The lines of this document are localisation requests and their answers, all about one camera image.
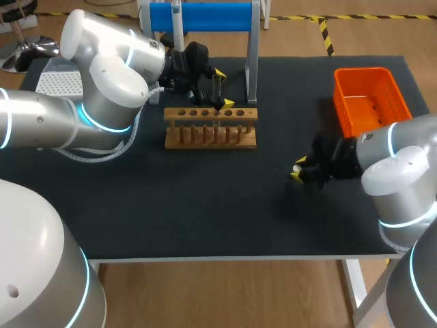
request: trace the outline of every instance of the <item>black table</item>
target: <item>black table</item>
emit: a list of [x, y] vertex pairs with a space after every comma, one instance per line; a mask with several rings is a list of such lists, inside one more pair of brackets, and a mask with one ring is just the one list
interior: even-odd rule
[[[212, 63], [228, 74], [223, 94], [244, 104], [244, 59]], [[35, 89], [44, 66], [32, 64], [22, 89]], [[256, 150], [164, 150], [163, 107], [188, 105], [165, 95], [120, 158], [8, 149], [0, 178], [45, 197], [90, 259], [394, 256], [359, 179], [320, 191], [288, 178], [333, 111], [334, 70], [353, 66], [387, 67], [412, 115], [428, 113], [403, 57], [260, 58]]]

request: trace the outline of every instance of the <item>chair base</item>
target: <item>chair base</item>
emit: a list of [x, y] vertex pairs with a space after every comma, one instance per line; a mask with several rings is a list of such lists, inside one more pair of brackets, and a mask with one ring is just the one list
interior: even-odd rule
[[24, 44], [17, 41], [0, 48], [0, 68], [7, 72], [24, 73], [36, 58], [56, 57], [59, 45], [46, 36], [32, 36]]

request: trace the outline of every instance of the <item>wooden floor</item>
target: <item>wooden floor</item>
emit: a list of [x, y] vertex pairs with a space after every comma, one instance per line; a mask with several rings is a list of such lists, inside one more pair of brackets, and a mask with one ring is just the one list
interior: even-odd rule
[[[113, 3], [117, 0], [94, 0]], [[81, 0], [40, 0], [39, 12], [137, 15], [136, 3], [97, 8]], [[272, 0], [272, 15], [437, 14], [434, 0]], [[25, 35], [59, 41], [65, 17], [42, 17]], [[137, 29], [136, 22], [116, 19]], [[430, 110], [437, 113], [436, 20], [330, 20], [336, 55], [403, 55]], [[198, 33], [189, 40], [208, 46], [211, 56], [245, 56], [243, 33]], [[12, 40], [0, 35], [0, 45]], [[261, 32], [261, 56], [326, 56], [318, 24], [272, 21]], [[22, 74], [0, 72], [0, 87], [19, 88]], [[383, 260], [361, 265], [368, 288], [384, 270]], [[108, 328], [133, 327], [352, 327], [343, 276], [336, 261], [180, 262], [110, 264], [102, 282]], [[374, 327], [388, 327], [381, 318]]]

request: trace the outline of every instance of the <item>orange plastic crate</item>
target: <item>orange plastic crate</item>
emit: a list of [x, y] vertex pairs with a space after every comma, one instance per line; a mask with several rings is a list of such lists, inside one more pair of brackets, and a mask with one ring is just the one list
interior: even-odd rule
[[334, 72], [334, 103], [345, 137], [358, 137], [412, 118], [389, 70], [340, 68]]

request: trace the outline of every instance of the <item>test tube rack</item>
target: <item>test tube rack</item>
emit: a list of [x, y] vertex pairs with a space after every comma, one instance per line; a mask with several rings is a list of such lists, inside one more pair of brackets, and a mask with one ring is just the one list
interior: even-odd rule
[[165, 136], [166, 149], [247, 149], [256, 148], [256, 108], [234, 108], [216, 111], [213, 108], [164, 109], [169, 121]]

